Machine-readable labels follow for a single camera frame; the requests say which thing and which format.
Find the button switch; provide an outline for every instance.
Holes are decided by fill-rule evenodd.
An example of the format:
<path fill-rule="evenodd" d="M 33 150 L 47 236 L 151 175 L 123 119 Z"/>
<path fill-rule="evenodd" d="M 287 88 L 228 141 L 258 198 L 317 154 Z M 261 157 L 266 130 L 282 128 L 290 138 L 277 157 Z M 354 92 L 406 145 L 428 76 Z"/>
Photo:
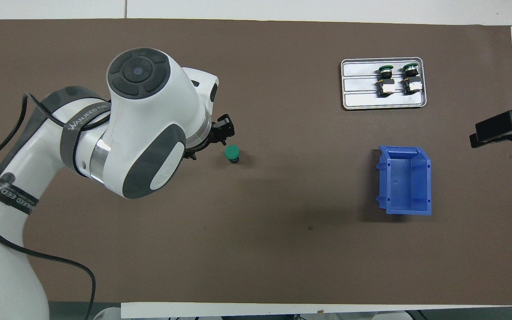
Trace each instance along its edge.
<path fill-rule="evenodd" d="M 148 79 L 153 67 L 144 58 L 134 57 L 124 63 L 124 77 L 133 83 L 139 83 Z"/>
<path fill-rule="evenodd" d="M 130 96 L 137 96 L 140 90 L 137 85 L 125 83 L 122 78 L 118 77 L 112 81 L 112 85 L 116 87 L 121 93 L 125 93 Z"/>
<path fill-rule="evenodd" d="M 128 59 L 130 59 L 130 57 L 132 56 L 132 53 L 131 52 L 126 52 L 122 55 L 120 55 L 119 57 L 117 57 L 114 62 L 112 62 L 112 65 L 110 65 L 110 73 L 117 73 L 120 71 L 120 69 L 122 68 L 122 65 L 124 64 L 124 62 Z"/>
<path fill-rule="evenodd" d="M 150 49 L 150 48 L 143 48 L 138 49 L 137 51 L 138 55 L 140 56 L 146 56 L 153 61 L 153 63 L 163 63 L 167 61 L 167 57 L 165 55 L 157 50 Z"/>
<path fill-rule="evenodd" d="M 146 89 L 147 92 L 154 91 L 163 83 L 166 76 L 167 70 L 165 70 L 163 67 L 157 66 L 153 71 L 152 77 L 146 83 L 144 83 L 144 89 Z"/>

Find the green button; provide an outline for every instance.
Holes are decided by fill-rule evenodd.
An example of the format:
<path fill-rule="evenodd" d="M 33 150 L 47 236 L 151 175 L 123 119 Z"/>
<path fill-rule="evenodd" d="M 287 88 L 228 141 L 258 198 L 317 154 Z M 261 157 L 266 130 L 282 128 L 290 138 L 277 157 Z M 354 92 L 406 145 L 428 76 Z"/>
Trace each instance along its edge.
<path fill-rule="evenodd" d="M 378 71 L 384 71 L 384 70 L 392 70 L 394 68 L 394 65 L 383 65 L 382 67 L 378 68 Z"/>
<path fill-rule="evenodd" d="M 240 149 L 235 144 L 231 144 L 230 146 L 226 147 L 224 154 L 228 160 L 236 160 L 240 158 Z"/>
<path fill-rule="evenodd" d="M 407 69 L 409 67 L 416 67 L 418 65 L 417 62 L 413 62 L 413 63 L 408 63 L 408 64 L 405 64 L 404 65 L 404 69 Z"/>

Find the black clamp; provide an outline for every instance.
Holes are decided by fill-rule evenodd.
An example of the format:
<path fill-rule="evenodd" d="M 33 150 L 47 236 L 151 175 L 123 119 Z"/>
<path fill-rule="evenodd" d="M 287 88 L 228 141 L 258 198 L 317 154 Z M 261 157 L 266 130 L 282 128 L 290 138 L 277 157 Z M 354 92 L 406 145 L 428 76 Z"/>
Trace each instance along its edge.
<path fill-rule="evenodd" d="M 512 110 L 475 125 L 476 133 L 469 136 L 472 148 L 501 141 L 512 141 Z"/>
<path fill-rule="evenodd" d="M 213 122 L 211 125 L 211 131 L 207 135 L 207 138 L 197 146 L 193 148 L 185 149 L 185 153 L 183 154 L 184 159 L 193 159 L 197 160 L 197 156 L 195 156 L 195 152 L 199 152 L 206 148 L 209 144 L 217 144 L 219 142 L 222 143 L 223 146 L 226 146 L 226 138 L 229 138 L 234 135 L 234 125 L 230 116 L 228 114 L 222 115 L 217 118 L 217 122 Z"/>
<path fill-rule="evenodd" d="M 102 113 L 110 111 L 110 105 L 111 103 L 106 101 L 91 104 L 79 111 L 63 126 L 63 133 L 60 136 L 60 158 L 67 168 L 80 174 L 80 176 L 84 176 L 76 165 L 76 147 L 80 139 L 80 133 L 89 122 L 102 115 Z"/>
<path fill-rule="evenodd" d="M 14 186 L 13 174 L 7 172 L 0 178 L 0 202 L 10 205 L 26 214 L 30 214 L 39 202 L 39 199 L 30 195 L 27 191 Z"/>

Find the black cable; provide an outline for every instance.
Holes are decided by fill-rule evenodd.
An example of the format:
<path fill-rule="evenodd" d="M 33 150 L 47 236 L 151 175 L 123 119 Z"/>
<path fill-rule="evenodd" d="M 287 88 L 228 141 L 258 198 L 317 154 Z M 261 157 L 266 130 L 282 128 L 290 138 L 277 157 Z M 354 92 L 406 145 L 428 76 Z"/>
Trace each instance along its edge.
<path fill-rule="evenodd" d="M 27 97 L 23 95 L 23 103 L 21 105 L 21 114 L 19 115 L 19 119 L 17 120 L 17 123 L 11 130 L 11 132 L 6 136 L 6 138 L 0 143 L 0 151 L 5 148 L 5 146 L 9 143 L 9 141 L 13 138 L 13 136 L 16 135 L 17 131 L 19 131 L 19 128 L 21 127 L 21 124 L 23 123 L 23 120 L 25 119 L 25 115 L 27 113 Z"/>
<path fill-rule="evenodd" d="M 49 109 L 47 109 L 47 107 L 45 107 L 42 103 L 40 103 L 39 100 L 37 100 L 35 97 L 33 97 L 33 95 L 31 95 L 31 93 L 28 93 L 28 92 L 24 93 L 23 101 L 24 101 L 25 105 L 27 104 L 27 101 L 26 101 L 27 97 L 31 98 L 31 100 L 35 103 L 35 105 L 37 105 L 37 108 L 43 113 L 43 115 L 45 115 L 45 117 L 47 117 L 52 122 L 55 122 L 55 124 L 57 124 L 59 126 L 64 126 L 64 122 L 55 118 L 55 116 L 52 115 L 52 112 L 49 111 Z M 87 124 L 87 125 L 83 126 L 81 131 L 92 130 L 94 128 L 97 128 L 98 126 L 105 124 L 108 121 L 110 121 L 110 115 L 107 115 L 106 117 L 102 118 L 99 121 L 94 122 L 93 124 Z"/>
<path fill-rule="evenodd" d="M 92 280 L 92 294 L 90 296 L 90 302 L 88 304 L 88 310 L 86 311 L 86 316 L 84 316 L 85 320 L 88 319 L 88 316 L 90 316 L 90 311 L 92 309 L 92 304 L 94 304 L 94 294 L 96 293 L 96 278 L 94 277 L 94 273 L 92 273 L 92 271 L 88 267 L 86 267 L 85 265 L 80 264 L 76 261 L 73 261 L 73 260 L 69 260 L 69 259 L 65 259 L 65 258 L 61 258 L 61 257 L 57 257 L 57 256 L 51 256 L 51 255 L 47 255 L 46 253 L 41 253 L 41 252 L 33 251 L 31 249 L 23 248 L 20 245 L 16 245 L 15 243 L 12 243 L 11 241 L 5 239 L 2 235 L 0 235 L 0 243 L 8 248 L 15 250 L 15 251 L 25 253 L 26 255 L 30 255 L 30 256 L 42 258 L 42 259 L 47 259 L 47 260 L 52 260 L 52 261 L 59 261 L 61 263 L 66 263 L 66 264 L 78 267 L 80 269 L 83 269 L 88 274 L 88 276 L 90 276 L 90 279 Z"/>
<path fill-rule="evenodd" d="M 424 320 L 428 320 L 428 318 L 426 318 L 426 316 L 424 316 L 422 311 L 420 311 L 420 310 L 416 310 L 416 311 L 420 314 L 420 316 L 422 316 L 422 318 L 424 318 Z"/>
<path fill-rule="evenodd" d="M 19 119 L 17 120 L 17 123 L 13 127 L 12 131 L 6 136 L 6 138 L 1 142 L 0 144 L 0 151 L 5 148 L 5 146 L 9 143 L 9 141 L 13 138 L 13 136 L 16 135 L 17 131 L 21 127 L 21 124 L 25 120 L 25 115 L 27 113 L 27 99 L 31 98 L 31 100 L 37 105 L 37 108 L 52 122 L 55 122 L 55 124 L 59 126 L 64 126 L 64 123 L 55 118 L 55 116 L 52 115 L 52 113 L 45 107 L 42 103 L 39 102 L 31 93 L 25 92 L 23 94 L 23 99 L 21 103 L 21 114 L 19 116 Z M 110 121 L 110 115 L 107 115 L 106 117 L 102 118 L 99 121 L 94 122 L 93 124 L 86 124 L 82 127 L 81 131 L 87 131 L 92 130 L 94 128 L 97 128 L 98 126 L 101 126 L 105 124 L 106 122 Z"/>
<path fill-rule="evenodd" d="M 413 320 L 416 320 L 416 317 L 414 316 L 414 314 L 412 314 L 412 311 L 414 311 L 414 310 L 405 310 L 404 312 L 406 312 L 410 316 L 410 318 L 412 318 Z M 416 310 L 416 312 L 418 312 L 424 320 L 428 320 L 428 318 L 426 318 L 426 316 L 422 313 L 422 311 Z"/>
<path fill-rule="evenodd" d="M 26 92 L 23 95 L 23 99 L 22 99 L 22 103 L 21 103 L 21 114 L 19 116 L 19 119 L 17 120 L 17 123 L 15 124 L 13 129 L 10 131 L 8 136 L 6 136 L 6 138 L 0 143 L 0 151 L 3 148 L 5 148 L 5 146 L 9 143 L 9 141 L 13 138 L 13 136 L 16 135 L 17 131 L 21 127 L 23 120 L 25 119 L 26 112 L 27 112 L 27 99 L 28 98 L 31 98 L 31 100 L 34 101 L 34 103 L 37 105 L 39 110 L 45 115 L 45 117 L 47 117 L 51 121 L 55 122 L 55 124 L 58 124 L 59 126 L 64 126 L 63 122 L 60 122 L 57 118 L 53 117 L 52 113 L 43 104 L 41 104 L 37 99 L 35 99 L 35 97 L 33 97 L 33 95 L 31 95 L 31 93 Z M 110 116 L 107 116 L 107 117 L 103 118 L 102 120 L 97 121 L 93 125 L 84 126 L 82 130 L 90 130 L 90 129 L 96 128 L 97 126 L 100 126 L 100 125 L 104 124 L 105 122 L 107 122 L 109 120 L 109 117 Z M 92 282 L 92 293 L 90 296 L 90 301 L 88 302 L 88 310 L 86 312 L 86 316 L 84 316 L 84 320 L 88 319 L 88 316 L 90 316 L 92 305 L 94 304 L 94 295 L 96 294 L 96 278 L 94 277 L 94 273 L 92 273 L 92 271 L 88 267 L 86 267 L 85 265 L 80 264 L 76 261 L 73 261 L 73 260 L 69 260 L 69 259 L 65 259 L 65 258 L 61 258 L 61 257 L 57 257 L 57 256 L 52 256 L 52 255 L 47 255 L 46 253 L 41 253 L 41 252 L 37 252 L 37 251 L 31 250 L 31 249 L 23 248 L 20 245 L 16 245 L 15 243 L 12 243 L 11 241 L 5 239 L 2 235 L 0 235 L 0 243 L 8 248 L 11 248 L 15 251 L 19 251 L 26 255 L 30 255 L 30 256 L 42 258 L 42 259 L 47 259 L 47 260 L 51 260 L 51 261 L 62 262 L 65 264 L 73 265 L 73 266 L 85 271 L 88 274 L 88 276 L 90 276 L 90 279 Z"/>

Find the strap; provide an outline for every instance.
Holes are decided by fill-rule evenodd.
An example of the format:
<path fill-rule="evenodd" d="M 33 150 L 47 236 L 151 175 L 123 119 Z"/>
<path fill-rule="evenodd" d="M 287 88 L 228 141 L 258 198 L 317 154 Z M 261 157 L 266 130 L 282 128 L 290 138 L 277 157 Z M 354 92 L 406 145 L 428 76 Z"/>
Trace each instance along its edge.
<path fill-rule="evenodd" d="M 76 166 L 76 147 L 83 127 L 104 112 L 110 111 L 110 103 L 102 101 L 83 108 L 63 126 L 63 134 L 60 137 L 60 158 L 64 165 L 84 176 Z"/>
<path fill-rule="evenodd" d="M 0 179 L 0 202 L 30 214 L 35 205 L 37 205 L 37 202 L 39 202 L 39 199 L 30 195 L 27 191 L 14 186 L 11 182 Z"/>

